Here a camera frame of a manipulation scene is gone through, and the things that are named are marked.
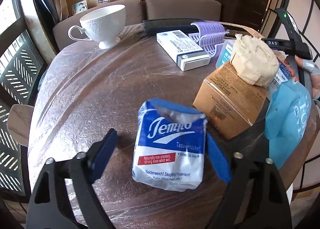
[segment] table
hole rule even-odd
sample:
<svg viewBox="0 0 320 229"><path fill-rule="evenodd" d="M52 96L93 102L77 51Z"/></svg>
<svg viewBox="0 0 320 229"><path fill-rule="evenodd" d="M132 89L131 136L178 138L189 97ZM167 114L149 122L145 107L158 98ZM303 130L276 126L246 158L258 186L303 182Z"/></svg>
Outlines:
<svg viewBox="0 0 320 229"><path fill-rule="evenodd" d="M182 72L156 38L145 35L142 25L127 26L120 38L121 43L109 51L100 50L95 42L73 43L51 63L30 129L31 188L46 159L61 161L86 152L113 127L118 131L118 146L93 187L116 228L204 228L226 188L207 158L203 182L182 193L137 183L131 168L142 103L160 97L191 106L202 80L215 70L216 59ZM313 107L303 140L280 170L286 188L300 170L319 127ZM254 136L262 133L263 128ZM72 182L67 182L67 189L81 222Z"/></svg>

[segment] silver screw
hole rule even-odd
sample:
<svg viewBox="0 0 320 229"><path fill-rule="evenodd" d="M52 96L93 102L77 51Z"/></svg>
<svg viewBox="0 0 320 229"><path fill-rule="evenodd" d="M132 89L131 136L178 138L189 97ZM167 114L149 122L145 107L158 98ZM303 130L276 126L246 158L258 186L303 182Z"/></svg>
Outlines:
<svg viewBox="0 0 320 229"><path fill-rule="evenodd" d="M52 162L54 162L54 158L49 158L45 161L46 164L51 164Z"/></svg>
<svg viewBox="0 0 320 229"><path fill-rule="evenodd" d="M233 156L234 156L236 159L243 159L243 154L240 153L240 152L235 152L235 153L233 153Z"/></svg>
<svg viewBox="0 0 320 229"><path fill-rule="evenodd" d="M270 158L266 158L266 163L268 163L268 164L273 164L273 160L270 159Z"/></svg>
<svg viewBox="0 0 320 229"><path fill-rule="evenodd" d="M79 160L79 159L83 159L84 157L86 157L86 154L85 152L79 152L77 155L76 155L76 158Z"/></svg>

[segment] red label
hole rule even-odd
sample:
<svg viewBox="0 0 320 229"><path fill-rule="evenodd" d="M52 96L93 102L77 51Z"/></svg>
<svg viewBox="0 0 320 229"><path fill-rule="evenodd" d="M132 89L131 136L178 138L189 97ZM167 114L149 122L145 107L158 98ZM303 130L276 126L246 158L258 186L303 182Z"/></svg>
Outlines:
<svg viewBox="0 0 320 229"><path fill-rule="evenodd" d="M149 164L159 164L174 162L176 159L176 153L167 153L167 154L157 154L157 155L147 155L140 156L138 160L138 165L149 165Z"/></svg>

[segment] white teacup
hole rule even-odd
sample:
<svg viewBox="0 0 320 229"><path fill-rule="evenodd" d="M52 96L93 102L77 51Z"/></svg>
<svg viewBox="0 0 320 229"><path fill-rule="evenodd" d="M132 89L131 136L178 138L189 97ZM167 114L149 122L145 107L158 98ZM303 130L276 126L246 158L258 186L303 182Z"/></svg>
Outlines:
<svg viewBox="0 0 320 229"><path fill-rule="evenodd" d="M78 25L70 27L68 35L71 39L99 42L99 48L110 49L120 41L118 35L124 30L125 6L116 4L89 12L80 18L80 24L82 27ZM79 29L81 34L85 32L89 38L72 37L73 29Z"/></svg>

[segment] brown sofa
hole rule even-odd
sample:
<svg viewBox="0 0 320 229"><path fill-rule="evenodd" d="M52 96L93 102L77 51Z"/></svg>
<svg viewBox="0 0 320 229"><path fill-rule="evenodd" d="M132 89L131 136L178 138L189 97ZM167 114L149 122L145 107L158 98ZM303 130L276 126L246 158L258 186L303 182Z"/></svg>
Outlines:
<svg viewBox="0 0 320 229"><path fill-rule="evenodd" d="M114 4L126 6L125 25L142 23L146 19L167 19L167 18L198 18L202 20L219 21L221 4L213 0L120 0L111 2L87 11L76 14L58 23L53 28L53 34L60 50L74 43L68 36L68 30L73 25L80 25L80 18L96 9ZM75 38L84 39L87 36L74 30L72 35Z"/></svg>

